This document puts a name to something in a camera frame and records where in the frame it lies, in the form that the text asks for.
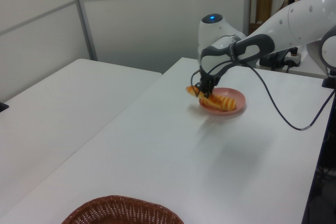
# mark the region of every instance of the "pink plate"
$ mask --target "pink plate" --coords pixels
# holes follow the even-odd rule
[[[218,109],[215,109],[213,107],[204,105],[201,103],[201,100],[199,100],[200,105],[208,112],[216,115],[232,115],[240,112],[246,103],[245,96],[240,93],[238,90],[230,89],[230,88],[216,88],[212,91],[213,94],[220,94],[226,97],[231,97],[236,100],[236,109],[232,111],[221,111]]]

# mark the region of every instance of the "white wall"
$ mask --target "white wall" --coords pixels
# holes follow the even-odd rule
[[[0,0],[0,101],[89,58],[75,0]]]
[[[197,30],[209,13],[243,30],[244,0],[83,0],[99,61],[165,72],[197,58]]]

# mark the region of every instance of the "croissant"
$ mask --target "croissant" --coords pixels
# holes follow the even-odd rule
[[[225,97],[219,94],[211,94],[208,98],[204,96],[203,92],[200,92],[196,86],[188,86],[187,92],[193,96],[196,96],[195,91],[200,98],[201,103],[210,107],[213,107],[222,111],[232,111],[236,109],[236,100],[230,97]]]

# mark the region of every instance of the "table surface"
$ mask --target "table surface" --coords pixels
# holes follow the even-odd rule
[[[7,101],[0,113],[0,216],[160,76],[80,59]]]
[[[301,63],[298,67],[292,67],[289,69],[288,73],[299,74],[301,76],[309,76],[315,78],[324,79],[328,75],[320,68],[320,66],[313,60],[313,58],[308,54],[306,46],[298,47],[298,52],[301,53]],[[288,66],[283,68],[277,68],[275,71],[285,73]],[[269,67],[264,67],[259,64],[259,60],[256,63],[256,68],[270,70]]]
[[[182,58],[12,208],[0,223],[61,223],[97,197],[164,205],[184,223],[301,223],[331,104],[306,131],[278,115],[258,77],[235,67],[219,87],[246,109],[219,116],[186,93],[196,60]],[[321,79],[257,70],[295,126],[307,126],[331,90]]]

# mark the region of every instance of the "brown basket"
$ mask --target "brown basket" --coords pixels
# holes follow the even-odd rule
[[[183,224],[169,209],[139,199],[107,196],[73,211],[62,224]]]

